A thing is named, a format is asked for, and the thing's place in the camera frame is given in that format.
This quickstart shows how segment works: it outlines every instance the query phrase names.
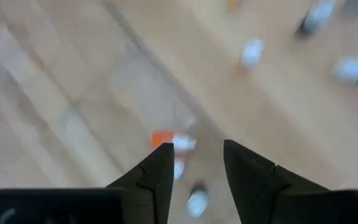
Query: wooden floor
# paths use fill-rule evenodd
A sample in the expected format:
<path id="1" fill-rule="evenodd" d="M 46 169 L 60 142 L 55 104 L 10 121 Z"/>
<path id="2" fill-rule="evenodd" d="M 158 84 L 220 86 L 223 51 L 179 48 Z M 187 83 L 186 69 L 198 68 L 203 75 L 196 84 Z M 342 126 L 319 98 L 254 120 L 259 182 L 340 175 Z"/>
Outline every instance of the wooden floor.
<path id="1" fill-rule="evenodd" d="M 358 188 L 358 86 L 329 76 L 358 54 L 340 5 L 309 40 L 312 2 L 0 0 L 0 188 L 102 187 L 151 152 L 156 129 L 198 143 L 174 184 L 170 223 L 239 223 L 223 166 L 230 138 L 331 189 Z M 265 41 L 236 75 L 242 44 Z M 203 180 L 211 206 L 186 214 Z"/>

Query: black object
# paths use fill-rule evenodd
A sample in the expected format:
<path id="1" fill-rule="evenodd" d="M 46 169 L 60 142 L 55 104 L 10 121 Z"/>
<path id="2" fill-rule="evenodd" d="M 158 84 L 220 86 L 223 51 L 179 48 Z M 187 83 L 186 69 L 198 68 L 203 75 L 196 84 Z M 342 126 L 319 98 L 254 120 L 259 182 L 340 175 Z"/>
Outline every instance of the black object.
<path id="1" fill-rule="evenodd" d="M 224 161 L 243 224 L 358 223 L 358 190 L 330 191 L 232 140 Z"/>
<path id="2" fill-rule="evenodd" d="M 167 223 L 173 159 L 162 144 L 105 189 L 0 190 L 0 223 Z"/>
<path id="3" fill-rule="evenodd" d="M 208 195 L 208 190 L 204 182 L 196 183 L 190 191 L 190 196 L 199 191 L 205 192 Z"/>
<path id="4" fill-rule="evenodd" d="M 299 38 L 306 38 L 309 35 L 313 34 L 315 32 L 315 30 L 317 29 L 317 28 L 312 29 L 312 28 L 308 27 L 305 22 L 306 18 L 307 18 L 307 16 L 305 18 L 303 18 L 301 24 L 299 25 L 298 29 L 295 32 L 296 36 Z"/>
<path id="5" fill-rule="evenodd" d="M 167 223 L 173 159 L 162 144 L 105 189 L 0 190 L 0 223 Z M 329 191 L 232 140 L 224 162 L 243 224 L 358 223 L 358 190 Z"/>

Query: plastic bottle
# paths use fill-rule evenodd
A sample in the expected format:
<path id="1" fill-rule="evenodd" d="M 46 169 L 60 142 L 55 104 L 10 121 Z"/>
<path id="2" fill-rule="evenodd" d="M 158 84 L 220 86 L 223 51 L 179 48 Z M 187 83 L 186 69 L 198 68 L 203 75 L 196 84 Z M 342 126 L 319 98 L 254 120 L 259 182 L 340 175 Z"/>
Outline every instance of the plastic bottle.
<path id="1" fill-rule="evenodd" d="M 187 212 L 193 218 L 199 218 L 204 214 L 209 204 L 208 191 L 203 185 L 195 185 L 191 190 L 187 201 Z"/>
<path id="2" fill-rule="evenodd" d="M 263 49 L 264 42 L 262 40 L 250 40 L 245 44 L 240 56 L 238 71 L 242 73 L 253 69 L 259 63 Z"/>
<path id="3" fill-rule="evenodd" d="M 322 0 L 317 2 L 307 13 L 299 27 L 297 34 L 310 35 L 319 30 L 331 17 L 336 0 Z"/>
<path id="4" fill-rule="evenodd" d="M 358 57 L 340 59 L 333 69 L 334 76 L 344 82 L 358 82 Z"/>

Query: small bottle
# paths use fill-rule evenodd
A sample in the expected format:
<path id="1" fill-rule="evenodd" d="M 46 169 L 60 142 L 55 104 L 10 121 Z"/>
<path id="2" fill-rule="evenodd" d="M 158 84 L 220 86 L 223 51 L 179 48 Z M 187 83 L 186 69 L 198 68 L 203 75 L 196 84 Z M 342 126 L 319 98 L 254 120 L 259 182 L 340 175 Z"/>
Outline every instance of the small bottle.
<path id="1" fill-rule="evenodd" d="M 336 0 L 322 0 L 317 2 L 308 11 L 296 33 L 300 36 L 307 36 L 318 31 L 331 17 L 335 2 Z"/>
<path id="2" fill-rule="evenodd" d="M 172 131 L 155 131 L 150 140 L 152 149 L 158 148 L 163 143 L 173 143 L 175 161 L 173 178 L 179 179 L 185 170 L 189 157 L 188 152 L 196 146 L 196 140 L 187 134 L 174 133 Z"/>
<path id="3" fill-rule="evenodd" d="M 236 13 L 241 7 L 244 0 L 227 0 L 227 8 L 230 13 Z"/>
<path id="4" fill-rule="evenodd" d="M 209 204 L 209 195 L 206 187 L 196 184 L 191 190 L 190 198 L 187 201 L 187 212 L 193 218 L 199 218 L 204 214 Z"/>
<path id="5" fill-rule="evenodd" d="M 333 74 L 344 82 L 358 83 L 358 57 L 346 57 L 338 61 Z"/>
<path id="6" fill-rule="evenodd" d="M 238 63 L 238 72 L 243 73 L 252 70 L 260 60 L 264 42 L 262 40 L 251 40 L 245 44 Z"/>

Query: white object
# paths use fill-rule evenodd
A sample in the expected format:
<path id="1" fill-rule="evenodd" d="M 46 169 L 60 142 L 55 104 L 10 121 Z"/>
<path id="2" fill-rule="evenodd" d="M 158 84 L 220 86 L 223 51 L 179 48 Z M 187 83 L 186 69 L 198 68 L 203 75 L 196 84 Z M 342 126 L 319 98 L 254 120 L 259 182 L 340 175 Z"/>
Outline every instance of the white object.
<path id="1" fill-rule="evenodd" d="M 172 143 L 175 151 L 186 152 L 195 148 L 197 140 L 187 134 L 174 134 Z"/>
<path id="2" fill-rule="evenodd" d="M 208 206 L 208 194 L 204 190 L 197 190 L 192 193 L 187 201 L 187 211 L 191 217 L 198 218 Z"/>
<path id="3" fill-rule="evenodd" d="M 355 83 L 358 81 L 358 57 L 343 58 L 333 69 L 333 74 L 336 78 Z"/>
<path id="4" fill-rule="evenodd" d="M 243 67 L 254 67 L 259 63 L 262 51 L 264 49 L 264 42 L 261 40 L 251 40 L 248 42 L 241 55 L 241 65 Z"/>
<path id="5" fill-rule="evenodd" d="M 304 21 L 304 27 L 308 30 L 320 28 L 333 13 L 336 0 L 322 0 L 317 2 L 310 10 Z"/>
<path id="6" fill-rule="evenodd" d="M 185 170 L 185 163 L 180 159 L 175 159 L 173 163 L 173 178 L 179 179 Z"/>

